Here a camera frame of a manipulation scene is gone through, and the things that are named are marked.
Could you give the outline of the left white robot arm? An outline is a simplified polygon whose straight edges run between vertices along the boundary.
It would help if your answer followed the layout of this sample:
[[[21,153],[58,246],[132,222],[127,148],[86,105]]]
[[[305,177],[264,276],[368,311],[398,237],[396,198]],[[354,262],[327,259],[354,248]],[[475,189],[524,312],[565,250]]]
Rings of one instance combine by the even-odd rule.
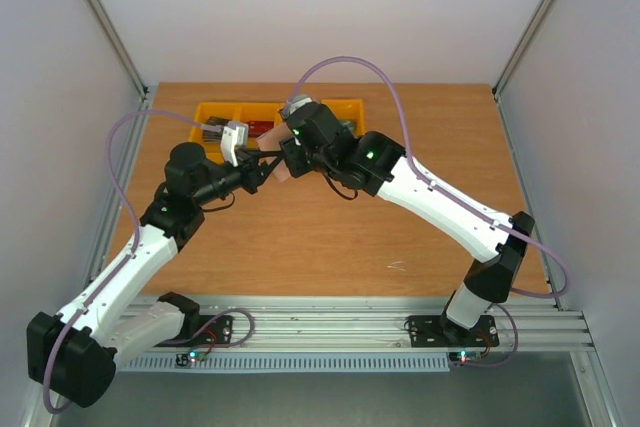
[[[197,143],[174,147],[164,182],[121,252],[56,314],[40,312],[29,322],[29,378],[89,407],[104,395],[116,371],[137,355],[155,346],[193,345],[205,335],[209,321],[199,304],[174,292],[128,321],[120,317],[150,278],[191,240],[209,202],[238,189],[256,193],[282,158],[276,151],[241,148],[234,161],[215,163]]]

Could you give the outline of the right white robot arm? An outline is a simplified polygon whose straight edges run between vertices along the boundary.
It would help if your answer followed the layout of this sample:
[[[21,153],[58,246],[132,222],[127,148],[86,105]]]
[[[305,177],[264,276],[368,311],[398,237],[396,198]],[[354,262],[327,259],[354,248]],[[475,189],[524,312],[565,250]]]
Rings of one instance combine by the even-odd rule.
[[[522,238],[532,232],[533,218],[487,208],[430,176],[391,138],[376,131],[355,136],[328,106],[308,97],[285,106],[280,115],[292,133],[280,143],[292,176],[316,171],[329,183],[394,203],[471,254],[472,265],[436,331],[450,346],[473,336],[484,312],[507,300],[527,250]]]

